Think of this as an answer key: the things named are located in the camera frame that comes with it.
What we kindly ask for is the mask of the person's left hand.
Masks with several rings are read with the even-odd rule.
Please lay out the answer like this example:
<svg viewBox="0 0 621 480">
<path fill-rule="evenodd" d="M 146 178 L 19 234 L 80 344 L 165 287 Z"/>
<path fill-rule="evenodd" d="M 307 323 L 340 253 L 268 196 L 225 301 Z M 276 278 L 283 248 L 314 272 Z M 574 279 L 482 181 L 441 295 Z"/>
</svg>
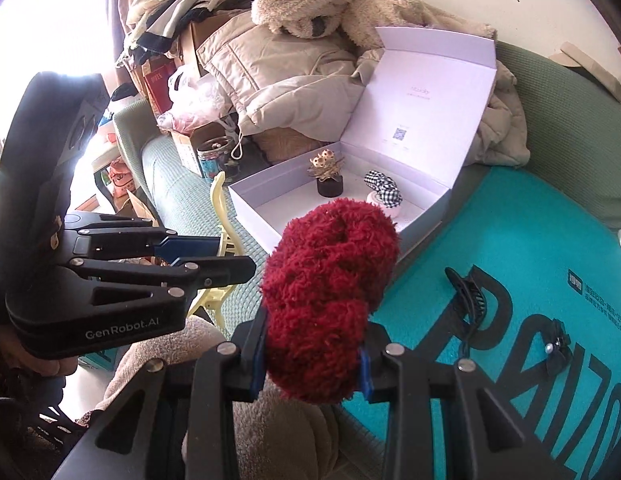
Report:
<svg viewBox="0 0 621 480">
<path fill-rule="evenodd" d="M 66 377 L 78 367 L 78 357 L 43 360 L 32 356 L 22 345 L 11 325 L 0 325 L 0 362 L 7 368 L 29 370 L 42 377 Z"/>
</svg>

